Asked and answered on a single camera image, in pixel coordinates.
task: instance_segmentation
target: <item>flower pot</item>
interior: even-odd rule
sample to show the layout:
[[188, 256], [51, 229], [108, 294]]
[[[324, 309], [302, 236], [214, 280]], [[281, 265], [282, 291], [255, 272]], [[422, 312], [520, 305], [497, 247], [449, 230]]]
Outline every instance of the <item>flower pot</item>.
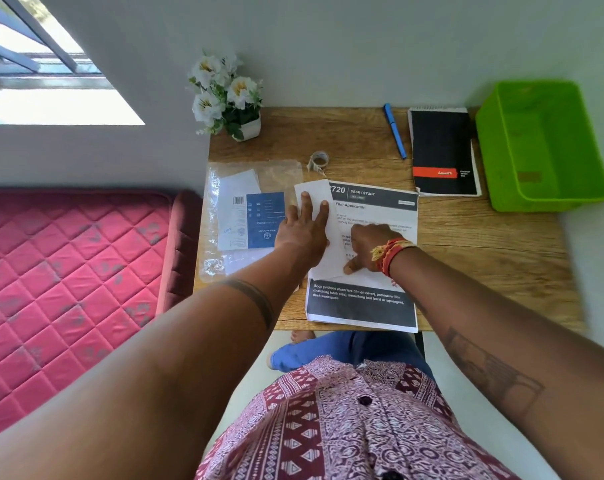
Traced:
[[240, 126], [240, 129], [242, 130], [244, 139], [237, 139], [234, 136], [233, 139], [235, 141], [246, 141], [248, 139], [255, 138], [260, 134], [260, 130], [262, 129], [262, 115], [260, 114], [260, 117], [258, 119]]

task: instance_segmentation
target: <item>notebook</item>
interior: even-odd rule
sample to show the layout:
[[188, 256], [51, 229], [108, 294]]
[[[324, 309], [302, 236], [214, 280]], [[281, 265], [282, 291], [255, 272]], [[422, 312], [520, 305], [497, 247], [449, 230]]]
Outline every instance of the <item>notebook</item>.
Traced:
[[466, 108], [408, 111], [413, 178], [420, 195], [480, 196]]

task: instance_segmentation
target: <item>yellow flower center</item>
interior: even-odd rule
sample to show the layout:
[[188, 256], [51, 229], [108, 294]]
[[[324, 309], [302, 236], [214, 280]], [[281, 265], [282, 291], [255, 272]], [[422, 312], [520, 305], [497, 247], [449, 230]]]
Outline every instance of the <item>yellow flower center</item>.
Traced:
[[244, 82], [243, 80], [241, 80], [240, 82], [238, 82], [237, 84], [235, 84], [234, 87], [234, 93], [236, 96], [240, 96], [240, 92], [242, 91], [242, 89], [246, 89], [246, 82]]

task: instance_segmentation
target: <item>wooden desk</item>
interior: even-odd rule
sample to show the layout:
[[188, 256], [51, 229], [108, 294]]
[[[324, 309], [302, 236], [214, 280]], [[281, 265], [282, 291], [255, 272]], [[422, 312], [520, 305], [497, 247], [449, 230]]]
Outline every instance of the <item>wooden desk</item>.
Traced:
[[[356, 184], [415, 190], [406, 111], [394, 112], [409, 158], [402, 161], [382, 109], [264, 108], [262, 134], [236, 143], [211, 138], [209, 161], [298, 160], [305, 167], [317, 151], [329, 153], [328, 178]], [[475, 144], [483, 197], [419, 199], [419, 245], [436, 258], [576, 331], [585, 323], [556, 214], [500, 214], [491, 207]], [[321, 178], [304, 169], [306, 180]], [[198, 273], [204, 233], [200, 233]], [[207, 286], [196, 276], [194, 290]], [[306, 281], [287, 302], [278, 330], [352, 328], [309, 322]], [[431, 330], [419, 314], [421, 330]]]

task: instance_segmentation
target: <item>green plastic bin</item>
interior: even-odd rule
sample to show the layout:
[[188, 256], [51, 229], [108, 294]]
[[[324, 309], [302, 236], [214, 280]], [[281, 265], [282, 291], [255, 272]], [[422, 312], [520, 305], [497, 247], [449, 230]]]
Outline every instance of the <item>green plastic bin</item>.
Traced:
[[604, 165], [577, 84], [499, 82], [476, 123], [493, 209], [562, 212], [604, 201]]

